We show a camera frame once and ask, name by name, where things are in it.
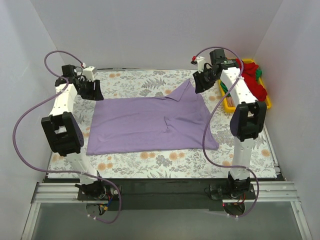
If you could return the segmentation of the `purple t shirt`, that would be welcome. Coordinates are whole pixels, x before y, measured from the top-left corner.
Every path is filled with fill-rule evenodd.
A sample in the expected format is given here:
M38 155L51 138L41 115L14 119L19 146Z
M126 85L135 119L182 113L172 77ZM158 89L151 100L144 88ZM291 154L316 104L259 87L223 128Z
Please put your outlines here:
M201 149L219 144L205 132L210 112L189 80L162 97L114 98L95 105L86 154Z

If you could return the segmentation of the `red t shirt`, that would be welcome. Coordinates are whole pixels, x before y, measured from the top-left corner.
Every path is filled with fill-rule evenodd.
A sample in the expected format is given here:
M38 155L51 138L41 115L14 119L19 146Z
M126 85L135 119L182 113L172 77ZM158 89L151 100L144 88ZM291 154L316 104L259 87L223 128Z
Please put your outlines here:
M244 78L244 81L250 90L250 92L257 98L258 101L264 102L267 98L267 91L266 89L259 83L256 82L255 78L255 71L258 67L260 67L255 62L245 63L243 62L243 71L242 71L242 77ZM249 77L247 74L245 74L245 70L252 70L253 77Z

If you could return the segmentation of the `green t shirt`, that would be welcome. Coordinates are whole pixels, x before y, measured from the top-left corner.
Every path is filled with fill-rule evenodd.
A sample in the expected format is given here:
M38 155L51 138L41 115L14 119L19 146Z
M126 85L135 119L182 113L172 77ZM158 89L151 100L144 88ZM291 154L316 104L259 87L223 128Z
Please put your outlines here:
M244 71L245 74L247 74L250 78L253 77L253 70L245 70ZM262 70L258 67L256 70L255 70L255 80L257 82L257 84L259 83L259 79L260 77L262 76ZM221 86L221 89L224 91L224 93L227 93L228 89L227 87L224 85L223 82L220 83L220 86Z

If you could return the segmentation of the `pink t shirt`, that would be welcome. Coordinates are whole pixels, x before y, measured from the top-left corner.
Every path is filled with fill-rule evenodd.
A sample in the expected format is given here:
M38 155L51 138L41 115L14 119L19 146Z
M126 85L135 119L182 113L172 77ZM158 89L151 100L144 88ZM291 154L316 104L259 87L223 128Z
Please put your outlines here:
M228 96L226 98L226 101L227 101L228 107L230 107L230 108L234 108L235 107L235 103L234 103L233 98L231 96Z

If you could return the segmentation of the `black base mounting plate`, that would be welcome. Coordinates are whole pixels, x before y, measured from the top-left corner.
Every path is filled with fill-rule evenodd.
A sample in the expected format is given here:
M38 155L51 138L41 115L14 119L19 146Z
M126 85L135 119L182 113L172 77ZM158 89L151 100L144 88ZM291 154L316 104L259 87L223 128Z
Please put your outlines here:
M223 201L241 203L256 197L253 185L233 187L225 178L116 178L112 185L96 181L76 184L79 201L105 203L108 210L223 211Z

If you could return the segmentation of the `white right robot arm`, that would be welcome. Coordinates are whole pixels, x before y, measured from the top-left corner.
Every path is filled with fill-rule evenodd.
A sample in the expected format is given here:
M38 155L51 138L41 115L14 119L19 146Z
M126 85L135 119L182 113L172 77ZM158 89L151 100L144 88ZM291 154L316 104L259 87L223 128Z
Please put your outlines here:
M259 101L248 88L244 78L244 63L240 59L228 59L225 49L211 47L210 62L199 53L192 57L191 64L197 66L193 74L197 94L209 90L217 81L227 88L232 97L235 111L230 120L230 132L234 137L234 153L228 176L224 183L209 186L210 197L221 200L225 196L232 199L244 198L251 191L250 170L252 149L255 140L264 128L267 105Z

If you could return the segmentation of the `aluminium frame rail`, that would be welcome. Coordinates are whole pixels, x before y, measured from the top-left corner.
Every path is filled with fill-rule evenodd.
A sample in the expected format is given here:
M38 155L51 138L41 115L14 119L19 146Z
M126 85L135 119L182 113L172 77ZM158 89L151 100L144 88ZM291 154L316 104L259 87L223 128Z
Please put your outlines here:
M36 224L41 204L63 203L63 204L89 204L89 205L106 205L103 202L94 203L92 201L78 200L79 190L74 181L68 182L66 179L62 182L49 181L38 183L31 200L31 209L27 222L22 234L23 239L30 239ZM304 216L301 200L292 181L267 181L260 179L258 182L251 183L255 192L253 200L243 200L241 204L258 204L258 203L285 203L289 202L293 209L298 229L304 240L312 239L306 218ZM230 205L235 201L224 200L223 204Z

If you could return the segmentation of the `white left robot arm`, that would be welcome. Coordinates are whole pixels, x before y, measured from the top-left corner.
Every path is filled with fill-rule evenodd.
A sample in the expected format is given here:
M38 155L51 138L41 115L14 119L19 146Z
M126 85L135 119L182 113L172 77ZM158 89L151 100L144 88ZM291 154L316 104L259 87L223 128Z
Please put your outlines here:
M94 66L82 66L77 73L74 65L63 65L62 77L55 81L55 90L60 93L47 117L41 119L41 125L49 146L54 153L64 157L77 172L80 183L76 187L86 196L95 200L103 199L107 190L100 174L85 160L82 147L85 139L73 115L76 96L84 100L102 101L104 99L100 81L94 79L97 69Z

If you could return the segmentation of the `yellow plastic bin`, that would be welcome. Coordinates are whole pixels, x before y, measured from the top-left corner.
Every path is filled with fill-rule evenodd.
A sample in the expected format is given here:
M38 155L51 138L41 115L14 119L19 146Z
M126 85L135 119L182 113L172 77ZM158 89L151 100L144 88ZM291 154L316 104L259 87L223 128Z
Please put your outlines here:
M244 70L243 62L251 63L255 61L253 59L241 59L241 60L237 59L236 62L238 63L240 70L243 71ZM224 111L226 113L231 114L231 113L234 113L235 111L240 110L241 108L247 107L249 111L253 112L255 108L257 108L259 105L261 105L264 110L269 109L272 106L272 104L271 104L270 98L268 97L268 93L265 101L258 101L257 98L249 90L242 76L238 81L236 81L236 77L238 76L239 73L240 73L239 70L230 69L229 72L223 72L221 76L222 80L218 81L221 96L224 97L222 101ZM221 82L224 83L224 85L228 89L227 93L224 93L224 91L222 90L220 86ZM262 80L262 75L259 78L259 84L261 84L265 88L265 90L267 90ZM227 100L226 100L227 97L232 97L235 107L228 107Z

